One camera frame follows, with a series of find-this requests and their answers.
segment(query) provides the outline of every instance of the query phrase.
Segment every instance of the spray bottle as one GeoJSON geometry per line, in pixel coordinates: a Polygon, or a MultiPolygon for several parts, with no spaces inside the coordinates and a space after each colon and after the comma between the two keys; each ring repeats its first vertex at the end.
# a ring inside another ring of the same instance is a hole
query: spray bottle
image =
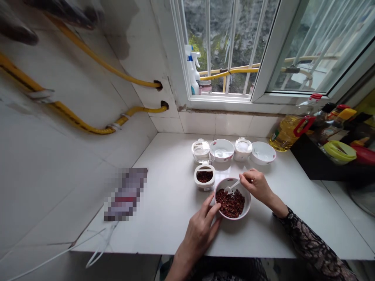
{"type": "Polygon", "coordinates": [[[200,57],[199,52],[191,52],[191,57],[193,58],[193,67],[194,67],[194,78],[195,81],[200,81],[200,75],[196,68],[200,68],[198,58],[200,57]]]}
{"type": "Polygon", "coordinates": [[[190,85],[191,85],[191,95],[198,95],[199,94],[199,85],[197,81],[195,80],[195,72],[196,68],[193,62],[193,57],[191,56],[191,51],[193,49],[193,46],[191,45],[185,45],[185,53],[187,58],[187,70],[189,74],[190,79],[190,85]]]}

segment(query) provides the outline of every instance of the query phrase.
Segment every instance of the black lace sleeve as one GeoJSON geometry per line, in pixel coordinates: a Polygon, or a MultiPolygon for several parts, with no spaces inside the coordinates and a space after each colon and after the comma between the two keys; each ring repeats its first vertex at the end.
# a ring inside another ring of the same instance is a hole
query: black lace sleeve
{"type": "Polygon", "coordinates": [[[285,218],[278,218],[297,252],[327,280],[357,280],[336,253],[288,207],[285,218]]]}

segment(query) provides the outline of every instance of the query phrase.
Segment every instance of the green lid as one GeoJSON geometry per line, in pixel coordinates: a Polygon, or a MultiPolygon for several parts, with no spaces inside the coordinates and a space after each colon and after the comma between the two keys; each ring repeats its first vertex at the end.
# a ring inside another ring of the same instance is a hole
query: green lid
{"type": "Polygon", "coordinates": [[[327,142],[323,148],[330,156],[341,161],[350,162],[357,158],[357,152],[355,149],[337,140],[327,142]]]}

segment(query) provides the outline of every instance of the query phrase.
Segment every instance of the white spoon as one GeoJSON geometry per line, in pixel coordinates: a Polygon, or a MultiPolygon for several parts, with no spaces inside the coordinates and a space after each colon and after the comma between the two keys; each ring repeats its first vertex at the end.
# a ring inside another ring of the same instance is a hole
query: white spoon
{"type": "Polygon", "coordinates": [[[237,185],[239,185],[241,182],[238,180],[234,185],[232,185],[231,187],[226,187],[224,189],[224,192],[228,192],[228,194],[231,194],[233,193],[233,188],[237,185]]]}

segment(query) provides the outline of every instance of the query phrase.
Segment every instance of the window pane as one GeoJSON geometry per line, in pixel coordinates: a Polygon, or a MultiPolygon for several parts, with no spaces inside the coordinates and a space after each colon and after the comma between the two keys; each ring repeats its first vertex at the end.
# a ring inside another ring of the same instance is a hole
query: window pane
{"type": "MultiPolygon", "coordinates": [[[[211,70],[228,68],[233,3],[233,0],[210,1],[211,70]]],[[[261,32],[255,51],[254,63],[261,62],[278,3],[279,0],[268,0],[263,24],[260,27],[261,32]]],[[[242,66],[248,68],[262,4],[263,0],[239,1],[232,68],[242,66]]],[[[206,71],[205,0],[184,0],[184,9],[189,43],[193,45],[196,52],[200,52],[202,55],[199,59],[201,68],[198,71],[206,71]]],[[[255,82],[256,76],[257,73],[250,74],[247,94],[250,91],[251,84],[255,82]]],[[[246,73],[236,73],[227,76],[226,82],[230,83],[229,92],[242,94],[245,80],[246,73]]],[[[223,78],[213,79],[211,82],[213,92],[223,92],[223,78]]]]}
{"type": "Polygon", "coordinates": [[[295,23],[291,45],[284,46],[281,71],[274,73],[277,79],[268,91],[328,93],[374,37],[372,4],[310,0],[301,22],[295,23]]]}

